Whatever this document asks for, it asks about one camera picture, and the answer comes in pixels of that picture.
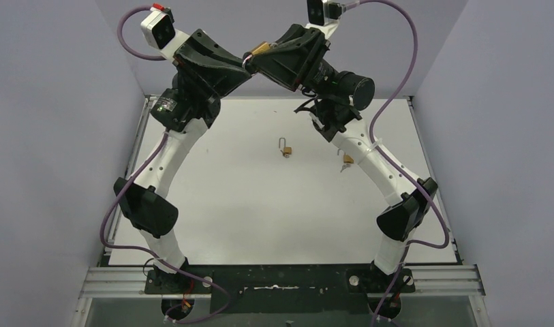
white tabletop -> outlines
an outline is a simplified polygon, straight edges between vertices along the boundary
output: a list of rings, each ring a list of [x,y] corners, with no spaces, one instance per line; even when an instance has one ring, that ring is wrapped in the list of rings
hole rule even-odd
[[[167,200],[179,208],[174,232],[191,264],[364,263],[375,257],[381,231],[375,222],[387,207],[381,192],[314,130],[308,114],[294,114],[299,99],[225,99],[213,127],[196,143],[174,178]],[[384,100],[362,112],[370,121]],[[139,166],[164,128],[152,117],[140,147]],[[381,116],[376,135],[421,178],[429,169],[404,99]],[[285,137],[293,154],[277,148]],[[415,238],[443,241],[430,211]],[[115,243],[146,243],[120,218]],[[149,255],[113,250],[110,264],[144,264]],[[408,262],[456,262],[443,250],[412,245]]]

white table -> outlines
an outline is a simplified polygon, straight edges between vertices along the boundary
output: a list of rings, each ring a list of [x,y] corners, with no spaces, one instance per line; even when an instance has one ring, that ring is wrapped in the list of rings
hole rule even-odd
[[[174,179],[167,200],[179,208],[174,232],[191,264],[334,264],[370,262],[379,247],[376,217],[387,207],[358,167],[342,173],[342,156],[313,129],[300,99],[225,99],[221,114],[195,145]],[[384,100],[362,112],[370,121]],[[164,128],[147,123],[137,166],[160,141]],[[422,178],[429,170],[407,102],[394,101],[376,135]],[[277,148],[285,137],[293,154]],[[443,241],[430,212],[415,233]],[[115,244],[146,247],[124,217]],[[112,265],[144,264],[140,251],[113,250]],[[407,262],[456,262],[451,247],[413,245]]]

padlock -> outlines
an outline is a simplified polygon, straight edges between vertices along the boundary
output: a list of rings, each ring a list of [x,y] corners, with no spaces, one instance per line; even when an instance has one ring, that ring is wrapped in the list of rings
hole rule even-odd
[[[283,153],[283,157],[288,158],[291,154],[293,154],[293,148],[290,146],[287,146],[287,140],[285,138],[279,139],[279,150],[281,150],[281,153]]]
[[[343,155],[343,163],[344,164],[354,164],[355,161],[353,160],[353,158],[351,158],[350,155]]]

gray wall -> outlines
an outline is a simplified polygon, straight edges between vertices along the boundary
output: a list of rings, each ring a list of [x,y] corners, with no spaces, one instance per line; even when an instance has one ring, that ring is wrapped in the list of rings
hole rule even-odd
[[[120,17],[143,0],[96,0],[106,21],[115,32]],[[418,27],[418,65],[402,94],[415,93],[440,51],[467,0],[395,0],[412,16]],[[306,24],[305,0],[191,0],[165,1],[172,8],[177,29],[192,33],[204,29],[221,46],[241,56],[262,41],[281,37],[291,24]],[[157,54],[140,32],[146,14],[132,17],[124,36],[132,48]],[[401,15],[386,5],[368,3],[348,12],[331,39],[326,60],[338,70],[351,70],[369,76],[377,84],[376,97],[387,98],[401,82],[411,60],[412,36]],[[143,61],[129,56],[136,77],[147,94],[160,94],[170,87],[176,69],[169,62]],[[264,76],[255,76],[234,95],[285,95]]]
[[[68,326],[143,96],[93,0],[0,1],[0,326]]]
[[[554,326],[554,1],[470,0],[414,105],[493,325]]]

black cylinder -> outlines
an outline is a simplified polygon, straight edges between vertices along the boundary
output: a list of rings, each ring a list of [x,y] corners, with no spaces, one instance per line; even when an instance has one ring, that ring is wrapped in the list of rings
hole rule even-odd
[[[372,79],[352,72],[340,72],[335,76],[336,94],[353,97],[353,107],[364,110],[369,106],[375,94],[375,83]]]

